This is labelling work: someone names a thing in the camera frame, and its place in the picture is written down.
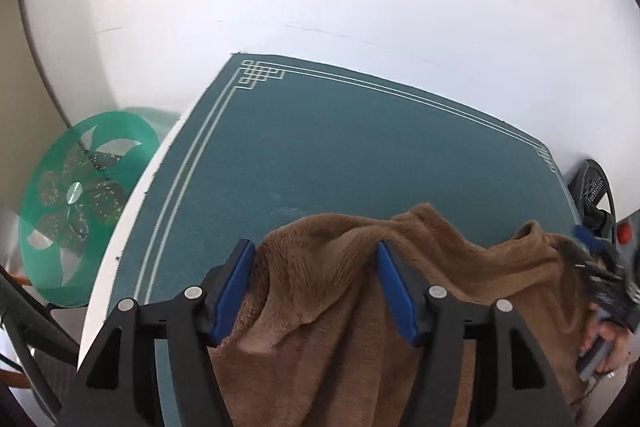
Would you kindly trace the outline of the person right hand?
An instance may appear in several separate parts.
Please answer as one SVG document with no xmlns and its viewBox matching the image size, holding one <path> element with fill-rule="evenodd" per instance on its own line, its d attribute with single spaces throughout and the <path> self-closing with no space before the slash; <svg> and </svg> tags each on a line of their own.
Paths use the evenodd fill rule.
<svg viewBox="0 0 640 427">
<path fill-rule="evenodd" d="M 608 318 L 597 303 L 590 303 L 585 334 L 579 347 L 576 371 L 582 381 L 615 372 L 628 360 L 631 331 Z"/>
</svg>

